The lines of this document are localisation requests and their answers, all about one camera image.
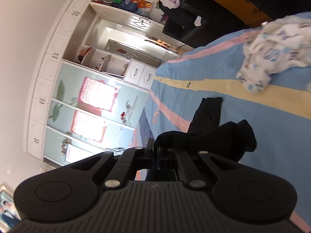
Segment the black trousers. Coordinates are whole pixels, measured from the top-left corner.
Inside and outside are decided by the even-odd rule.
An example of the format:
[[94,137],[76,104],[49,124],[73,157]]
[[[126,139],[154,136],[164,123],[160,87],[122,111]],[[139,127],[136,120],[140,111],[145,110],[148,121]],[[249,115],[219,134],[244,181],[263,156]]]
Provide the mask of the black trousers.
[[203,98],[187,132],[164,132],[156,138],[155,147],[185,151],[190,156],[207,151],[233,162],[240,161],[246,152],[254,152],[257,140],[248,121],[220,124],[222,102],[221,97]]

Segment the teal sliding wardrobe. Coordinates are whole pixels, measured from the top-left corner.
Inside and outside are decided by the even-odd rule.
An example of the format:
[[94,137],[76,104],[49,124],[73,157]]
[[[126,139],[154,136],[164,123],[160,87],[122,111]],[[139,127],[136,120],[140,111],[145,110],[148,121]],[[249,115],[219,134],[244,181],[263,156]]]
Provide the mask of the teal sliding wardrobe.
[[149,90],[124,80],[131,58],[83,44],[92,0],[71,0],[41,59],[27,127],[27,153],[66,165],[139,145]]

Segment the white drawer cabinet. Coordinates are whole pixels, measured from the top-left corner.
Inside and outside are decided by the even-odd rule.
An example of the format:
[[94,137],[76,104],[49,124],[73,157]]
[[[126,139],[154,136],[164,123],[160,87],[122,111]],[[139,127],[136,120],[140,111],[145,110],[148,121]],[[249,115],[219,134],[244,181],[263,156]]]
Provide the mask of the white drawer cabinet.
[[132,59],[126,69],[124,80],[136,86],[150,90],[156,69],[145,63]]

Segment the striped star bedsheet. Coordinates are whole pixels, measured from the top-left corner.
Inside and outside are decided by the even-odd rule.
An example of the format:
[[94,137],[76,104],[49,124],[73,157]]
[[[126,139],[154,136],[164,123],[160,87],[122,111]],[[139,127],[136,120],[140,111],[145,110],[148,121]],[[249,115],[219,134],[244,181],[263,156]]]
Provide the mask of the striped star bedsheet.
[[170,130],[187,131],[201,100],[221,97],[221,123],[248,121],[257,149],[242,163],[288,180],[298,193],[291,220],[310,232],[310,68],[272,76],[252,94],[237,80],[243,45],[259,33],[240,30],[185,53],[156,70],[131,146]]

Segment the white room door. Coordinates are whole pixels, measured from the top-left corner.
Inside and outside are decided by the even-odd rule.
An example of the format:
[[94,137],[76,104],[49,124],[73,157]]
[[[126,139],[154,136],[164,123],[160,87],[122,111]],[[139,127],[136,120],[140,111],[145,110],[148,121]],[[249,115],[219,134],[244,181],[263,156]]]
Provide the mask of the white room door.
[[131,30],[135,30],[141,34],[156,37],[168,44],[175,46],[183,46],[184,43],[167,36],[163,33],[164,25],[148,19],[146,17],[137,15],[135,13],[127,12],[112,6],[91,2],[90,6],[95,10],[97,15],[106,21],[122,25]]

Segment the black chair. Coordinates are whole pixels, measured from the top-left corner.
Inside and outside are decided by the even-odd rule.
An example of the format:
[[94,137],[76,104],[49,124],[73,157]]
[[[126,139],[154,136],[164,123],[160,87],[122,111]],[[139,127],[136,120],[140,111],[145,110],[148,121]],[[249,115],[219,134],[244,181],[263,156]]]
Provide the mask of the black chair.
[[159,0],[159,7],[168,17],[163,34],[193,48],[249,28],[214,0],[179,0],[176,8],[168,5],[168,0]]

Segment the white patterned garment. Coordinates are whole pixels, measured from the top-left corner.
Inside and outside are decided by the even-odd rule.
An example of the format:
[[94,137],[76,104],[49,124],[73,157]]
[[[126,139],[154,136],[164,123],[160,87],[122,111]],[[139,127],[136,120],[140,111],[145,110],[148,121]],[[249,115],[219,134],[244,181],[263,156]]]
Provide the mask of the white patterned garment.
[[244,56],[236,78],[250,93],[261,92],[272,74],[310,66],[310,19],[286,16],[267,23],[245,41]]

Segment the wooden side cabinet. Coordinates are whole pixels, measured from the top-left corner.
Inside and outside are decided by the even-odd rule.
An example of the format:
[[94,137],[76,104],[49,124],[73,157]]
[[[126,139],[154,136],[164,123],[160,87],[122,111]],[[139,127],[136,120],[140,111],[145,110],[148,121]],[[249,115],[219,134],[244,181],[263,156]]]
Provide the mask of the wooden side cabinet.
[[259,27],[272,18],[249,0],[214,0],[250,27]]

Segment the framed wall picture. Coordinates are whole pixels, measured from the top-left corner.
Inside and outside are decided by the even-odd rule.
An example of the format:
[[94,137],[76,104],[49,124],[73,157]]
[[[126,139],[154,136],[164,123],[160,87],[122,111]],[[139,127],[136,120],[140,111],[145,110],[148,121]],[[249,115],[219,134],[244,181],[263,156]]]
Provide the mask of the framed wall picture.
[[4,183],[1,184],[0,203],[1,232],[9,232],[21,219],[14,205],[13,192]]

